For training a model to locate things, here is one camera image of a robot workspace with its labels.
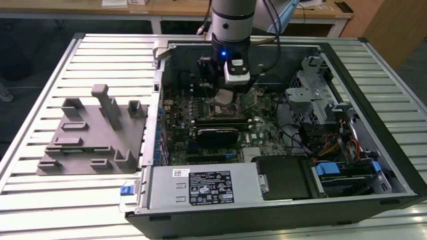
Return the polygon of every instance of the power supply label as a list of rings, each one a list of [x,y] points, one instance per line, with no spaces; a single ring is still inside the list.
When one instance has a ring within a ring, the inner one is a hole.
[[[189,204],[192,206],[210,204],[232,204],[234,193],[229,171],[190,172]]]

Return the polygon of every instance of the green circuit board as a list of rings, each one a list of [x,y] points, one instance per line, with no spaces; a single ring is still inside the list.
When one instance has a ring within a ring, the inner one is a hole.
[[[242,148],[258,147],[261,156],[285,155],[287,149],[272,112],[276,106],[274,93],[262,93],[253,87],[240,96],[234,104],[217,106],[210,98],[190,97],[184,94],[169,103],[166,135],[168,135],[168,165],[188,165],[186,158],[196,156],[229,156],[228,163],[242,163]],[[240,131],[234,145],[225,148],[197,148],[189,151],[196,143],[197,128],[192,120],[245,119],[248,131]]]

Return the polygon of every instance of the desk leg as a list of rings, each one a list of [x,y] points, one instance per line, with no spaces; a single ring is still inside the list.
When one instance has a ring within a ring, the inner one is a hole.
[[[152,28],[152,34],[161,34],[161,16],[150,16],[150,28]]]
[[[341,35],[341,32],[344,30],[345,24],[348,19],[337,19],[335,21],[333,26],[331,27],[331,30],[328,31],[327,37],[328,38],[339,38]]]

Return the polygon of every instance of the cardboard box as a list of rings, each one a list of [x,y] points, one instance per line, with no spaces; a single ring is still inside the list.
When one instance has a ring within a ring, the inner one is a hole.
[[[128,4],[146,5],[149,0],[128,0]]]
[[[122,9],[128,7],[126,0],[101,0],[102,9]]]

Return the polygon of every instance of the metal table surface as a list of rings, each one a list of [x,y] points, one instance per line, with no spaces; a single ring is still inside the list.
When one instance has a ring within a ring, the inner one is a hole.
[[[86,34],[73,39],[0,162],[0,240],[140,240],[118,211],[120,186],[134,174],[37,176],[37,162],[58,126],[65,97],[90,98],[108,84],[117,103],[150,104],[156,40],[198,40],[190,35]],[[355,38],[284,37],[328,42],[421,177],[427,178],[427,108],[368,43]],[[345,99],[344,91],[337,90]],[[198,239],[425,239],[427,205],[384,212],[360,223],[201,237]]]

